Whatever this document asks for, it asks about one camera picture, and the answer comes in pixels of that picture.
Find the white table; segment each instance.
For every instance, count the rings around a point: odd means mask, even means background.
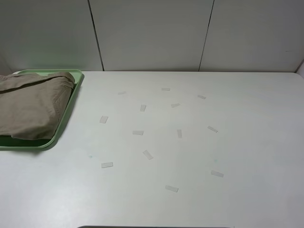
[[[304,227],[299,75],[84,74],[55,147],[0,151],[1,228]],[[103,162],[114,166],[101,169]]]

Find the table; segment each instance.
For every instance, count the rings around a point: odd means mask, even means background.
[[[299,75],[84,75],[53,148],[0,152],[0,227],[304,226]],[[99,123],[102,115],[108,116],[105,124]],[[154,158],[148,160],[145,150]],[[114,165],[102,169],[104,162]]]

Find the plastic tray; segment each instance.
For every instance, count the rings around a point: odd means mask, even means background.
[[[74,77],[75,84],[70,99],[67,103],[65,112],[63,113],[63,116],[58,125],[58,128],[55,131],[53,138],[38,139],[38,140],[23,140],[23,139],[14,139],[9,135],[0,135],[0,150],[6,150],[6,151],[47,150],[56,144],[58,138],[61,136],[70,118],[80,85],[82,83],[82,80],[84,79],[84,75],[80,70],[22,70],[19,72],[19,74],[33,72],[41,76],[47,76],[48,74],[55,73],[58,71],[69,72]]]

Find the cloth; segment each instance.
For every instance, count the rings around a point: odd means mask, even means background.
[[[51,139],[74,82],[68,72],[0,76],[0,135],[27,140]]]

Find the tape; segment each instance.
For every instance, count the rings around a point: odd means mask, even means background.
[[[103,115],[103,116],[101,117],[99,123],[105,124],[107,120],[108,120],[108,116]]]
[[[133,134],[143,135],[143,131],[133,131]]]
[[[147,106],[146,106],[145,104],[144,104],[144,105],[142,104],[142,105],[141,105],[141,112],[144,112],[144,111],[146,110],[146,107],[147,107]]]
[[[102,163],[101,164],[101,168],[108,168],[108,167],[112,167],[113,166],[113,162],[108,162],[108,163]]]
[[[218,176],[218,177],[224,177],[223,173],[216,172],[216,171],[213,171],[213,170],[211,171],[211,175]]]
[[[177,192],[179,189],[176,188],[176,187],[172,187],[172,186],[169,186],[169,185],[166,185],[166,190],[169,190],[169,191],[174,191],[174,192]]]
[[[175,108],[177,106],[180,106],[180,103],[177,103],[177,104],[171,104],[171,108]]]
[[[148,160],[151,160],[153,158],[152,155],[147,150],[145,150],[143,154],[147,157]]]
[[[210,127],[210,126],[208,126],[208,129],[210,129],[210,130],[214,131],[215,133],[217,133],[217,132],[218,132],[218,130],[216,130],[216,129],[214,129],[213,127]]]
[[[198,97],[199,98],[201,98],[201,99],[206,99],[204,96],[202,96],[202,95],[198,95]]]
[[[181,129],[178,129],[178,130],[177,130],[177,136],[178,136],[179,139],[182,138],[182,136],[181,136]]]

